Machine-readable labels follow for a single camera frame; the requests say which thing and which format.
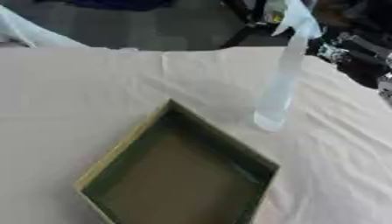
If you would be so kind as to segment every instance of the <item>box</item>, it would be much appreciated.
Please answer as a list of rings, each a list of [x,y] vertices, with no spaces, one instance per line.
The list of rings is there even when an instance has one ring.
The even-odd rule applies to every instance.
[[[278,165],[175,101],[75,184],[107,223],[249,223]]]

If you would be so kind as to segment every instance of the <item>floor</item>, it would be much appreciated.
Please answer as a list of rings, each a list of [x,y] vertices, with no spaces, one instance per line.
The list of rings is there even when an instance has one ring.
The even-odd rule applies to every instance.
[[[0,0],[24,18],[89,46],[156,51],[215,50],[243,27],[219,0],[176,0],[148,12],[94,10],[63,3]],[[255,35],[242,46],[283,46],[283,38]]]

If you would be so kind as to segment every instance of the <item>fabric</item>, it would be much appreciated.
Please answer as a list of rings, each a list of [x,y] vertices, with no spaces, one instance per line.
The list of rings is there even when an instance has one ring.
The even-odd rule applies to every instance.
[[[36,2],[66,2],[81,7],[106,10],[150,11],[172,0],[35,0]]]
[[[75,180],[168,98],[281,165],[254,223],[392,220],[392,110],[306,58],[288,120],[252,121],[280,48],[0,51],[0,221],[100,223]]]

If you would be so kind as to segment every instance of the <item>chair leg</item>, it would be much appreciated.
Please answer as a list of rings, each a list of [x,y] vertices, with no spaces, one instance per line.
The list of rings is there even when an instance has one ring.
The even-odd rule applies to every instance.
[[[262,20],[266,3],[267,3],[267,0],[256,0],[255,1],[255,8],[252,10],[252,20],[254,22],[259,22]]]
[[[230,40],[228,40],[220,49],[229,48],[232,46],[238,46],[245,38],[249,35],[257,32],[257,29],[246,26],[242,30],[238,31]]]
[[[222,2],[245,24],[248,23],[250,9],[243,0],[222,0]]]

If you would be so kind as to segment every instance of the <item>white plastic bag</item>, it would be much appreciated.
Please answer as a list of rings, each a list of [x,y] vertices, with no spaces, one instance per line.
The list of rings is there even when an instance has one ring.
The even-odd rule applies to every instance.
[[[4,42],[6,39],[16,39],[29,47],[85,46],[70,38],[39,27],[0,5],[0,41]]]

